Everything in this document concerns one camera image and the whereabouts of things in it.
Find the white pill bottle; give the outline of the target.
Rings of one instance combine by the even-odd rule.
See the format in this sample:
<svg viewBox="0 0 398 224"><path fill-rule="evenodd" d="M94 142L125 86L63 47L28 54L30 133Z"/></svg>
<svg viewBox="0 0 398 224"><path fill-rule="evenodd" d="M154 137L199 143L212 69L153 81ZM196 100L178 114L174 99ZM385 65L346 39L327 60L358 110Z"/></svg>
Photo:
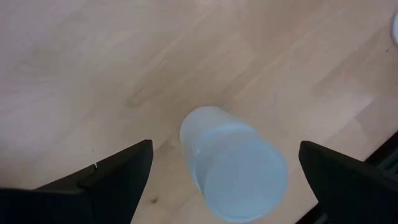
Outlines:
<svg viewBox="0 0 398 224"><path fill-rule="evenodd" d="M394 14L391 24L391 37L393 42L398 47L398 11Z"/></svg>

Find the translucent white plastic cup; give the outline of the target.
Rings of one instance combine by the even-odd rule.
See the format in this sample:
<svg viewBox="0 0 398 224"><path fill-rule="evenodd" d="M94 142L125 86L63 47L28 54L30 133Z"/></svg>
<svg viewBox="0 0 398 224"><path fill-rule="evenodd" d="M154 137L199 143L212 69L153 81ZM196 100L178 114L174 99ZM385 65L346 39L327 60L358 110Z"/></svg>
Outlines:
<svg viewBox="0 0 398 224"><path fill-rule="evenodd" d="M282 154L225 110L202 106L191 111L180 128L180 145L214 216L250 222L282 201L289 174Z"/></svg>

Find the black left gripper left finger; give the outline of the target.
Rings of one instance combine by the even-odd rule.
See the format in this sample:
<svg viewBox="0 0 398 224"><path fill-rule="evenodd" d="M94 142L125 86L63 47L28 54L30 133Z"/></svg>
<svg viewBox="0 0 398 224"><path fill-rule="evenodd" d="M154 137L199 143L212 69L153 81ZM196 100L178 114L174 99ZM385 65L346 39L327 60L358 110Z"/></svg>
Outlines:
<svg viewBox="0 0 398 224"><path fill-rule="evenodd" d="M0 187L0 224L131 224L153 158L143 140L36 189Z"/></svg>

